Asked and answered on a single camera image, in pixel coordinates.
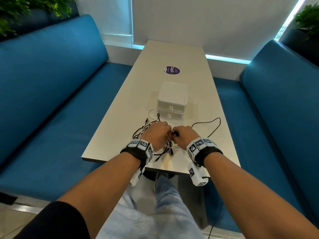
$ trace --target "purple sticker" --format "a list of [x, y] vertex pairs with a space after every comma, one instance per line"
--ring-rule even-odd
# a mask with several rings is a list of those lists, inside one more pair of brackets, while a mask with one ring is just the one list
[[166, 68], [164, 68], [164, 71], [170, 75], [177, 75], [180, 73], [179, 68], [176, 68], [174, 66], [167, 66]]

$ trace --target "green leaves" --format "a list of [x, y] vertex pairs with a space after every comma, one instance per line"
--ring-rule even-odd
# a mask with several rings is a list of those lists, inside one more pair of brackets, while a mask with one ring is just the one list
[[303, 10], [295, 15], [293, 20], [297, 28], [304, 30], [308, 38], [319, 38], [319, 5], [306, 5]]
[[74, 0], [0, 0], [0, 35], [15, 33], [10, 28], [10, 22], [18, 24], [19, 17], [29, 14], [30, 9], [39, 8], [61, 18], [69, 17], [72, 9], [68, 3], [71, 1]]

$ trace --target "blue upholstery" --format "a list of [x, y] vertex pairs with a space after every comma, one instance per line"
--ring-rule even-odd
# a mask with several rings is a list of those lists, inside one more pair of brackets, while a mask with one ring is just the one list
[[318, 220], [319, 67], [270, 41], [241, 81]]
[[82, 153], [130, 72], [107, 63], [0, 174], [0, 191], [56, 200], [99, 166]]
[[[214, 78], [214, 82], [241, 167], [303, 213], [281, 168], [281, 157], [267, 136], [241, 84], [238, 81], [219, 78]], [[218, 217], [222, 201], [212, 182], [204, 186], [204, 192], [209, 224], [216, 222], [216, 227], [239, 232], [225, 206]]]
[[108, 59], [90, 15], [0, 43], [0, 164]]

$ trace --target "black sleeve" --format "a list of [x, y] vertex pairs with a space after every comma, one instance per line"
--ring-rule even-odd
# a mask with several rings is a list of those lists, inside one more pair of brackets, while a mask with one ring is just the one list
[[15, 239], [77, 238], [90, 239], [81, 213], [68, 203], [54, 201], [30, 221]]

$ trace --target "wrist strap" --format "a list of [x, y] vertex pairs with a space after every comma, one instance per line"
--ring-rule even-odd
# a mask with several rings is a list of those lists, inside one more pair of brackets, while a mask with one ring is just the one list
[[143, 139], [134, 139], [125, 146], [120, 153], [128, 152], [141, 161], [140, 168], [144, 168], [152, 160], [154, 149], [151, 143]]
[[193, 140], [187, 146], [187, 151], [193, 163], [198, 167], [205, 167], [204, 159], [210, 153], [219, 152], [223, 154], [219, 147], [209, 138], [197, 138]]

